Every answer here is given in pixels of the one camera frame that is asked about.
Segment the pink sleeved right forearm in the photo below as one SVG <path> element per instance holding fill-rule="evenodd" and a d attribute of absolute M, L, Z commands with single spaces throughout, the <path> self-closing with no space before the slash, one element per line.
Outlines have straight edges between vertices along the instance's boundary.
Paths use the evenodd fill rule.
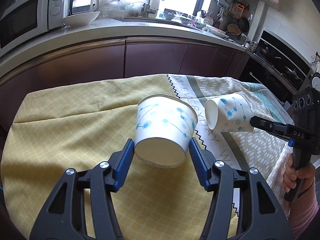
<path fill-rule="evenodd" d="M 289 224 L 293 239 L 298 239 L 311 224 L 319 211 L 316 198 L 315 182 L 306 190 L 296 202 L 290 205 Z"/>

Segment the right hand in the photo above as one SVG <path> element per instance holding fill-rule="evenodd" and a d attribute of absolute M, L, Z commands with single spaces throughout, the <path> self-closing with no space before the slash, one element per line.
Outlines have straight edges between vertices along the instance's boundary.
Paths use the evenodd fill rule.
<path fill-rule="evenodd" d="M 312 163 L 308 163 L 306 167 L 298 170 L 294 169 L 293 155 L 290 154 L 285 164 L 285 171 L 283 173 L 283 189 L 288 193 L 291 189 L 295 189 L 297 186 L 297 180 L 304 180 L 303 186 L 300 190 L 300 194 L 306 192 L 313 185 L 315 179 L 316 169 Z"/>

